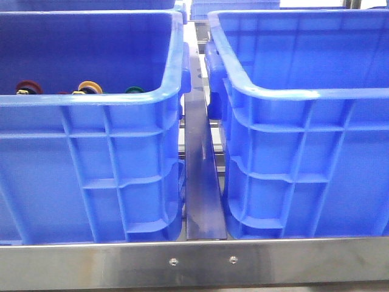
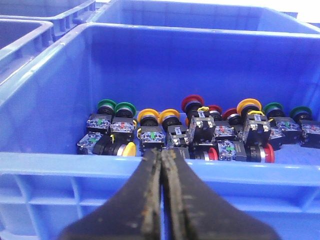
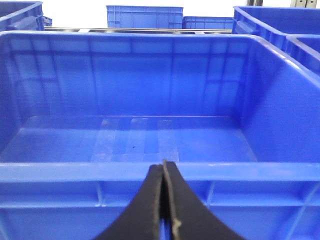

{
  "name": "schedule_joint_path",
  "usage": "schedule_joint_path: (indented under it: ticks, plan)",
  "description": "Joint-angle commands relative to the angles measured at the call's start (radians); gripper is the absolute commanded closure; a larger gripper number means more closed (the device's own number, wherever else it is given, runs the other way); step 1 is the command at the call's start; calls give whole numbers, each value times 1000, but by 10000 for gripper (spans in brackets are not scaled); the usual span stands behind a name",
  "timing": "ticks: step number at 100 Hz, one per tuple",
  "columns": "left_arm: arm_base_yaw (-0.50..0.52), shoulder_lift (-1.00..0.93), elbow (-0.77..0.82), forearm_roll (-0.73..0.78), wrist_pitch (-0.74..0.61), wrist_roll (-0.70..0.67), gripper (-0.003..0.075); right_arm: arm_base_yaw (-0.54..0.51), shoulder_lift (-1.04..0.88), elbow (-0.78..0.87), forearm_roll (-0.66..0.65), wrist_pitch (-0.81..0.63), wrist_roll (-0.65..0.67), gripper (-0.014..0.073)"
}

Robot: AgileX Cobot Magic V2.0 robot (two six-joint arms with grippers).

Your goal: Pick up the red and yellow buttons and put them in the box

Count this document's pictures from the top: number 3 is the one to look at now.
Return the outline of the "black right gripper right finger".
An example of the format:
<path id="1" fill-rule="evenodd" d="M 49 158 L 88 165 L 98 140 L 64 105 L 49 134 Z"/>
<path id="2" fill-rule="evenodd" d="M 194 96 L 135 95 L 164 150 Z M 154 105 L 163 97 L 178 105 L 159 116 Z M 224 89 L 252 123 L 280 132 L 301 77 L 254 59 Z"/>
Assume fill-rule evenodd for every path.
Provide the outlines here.
<path id="1" fill-rule="evenodd" d="M 163 176 L 171 240 L 244 239 L 208 210 L 174 162 L 163 162 Z"/>

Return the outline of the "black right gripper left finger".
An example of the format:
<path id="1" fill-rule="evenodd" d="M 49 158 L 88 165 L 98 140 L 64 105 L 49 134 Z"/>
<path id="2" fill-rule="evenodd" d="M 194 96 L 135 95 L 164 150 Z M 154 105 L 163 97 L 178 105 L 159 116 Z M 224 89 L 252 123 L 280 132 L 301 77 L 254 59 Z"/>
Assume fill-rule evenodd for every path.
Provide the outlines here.
<path id="1" fill-rule="evenodd" d="M 163 166 L 153 164 L 130 204 L 96 240 L 158 240 Z"/>

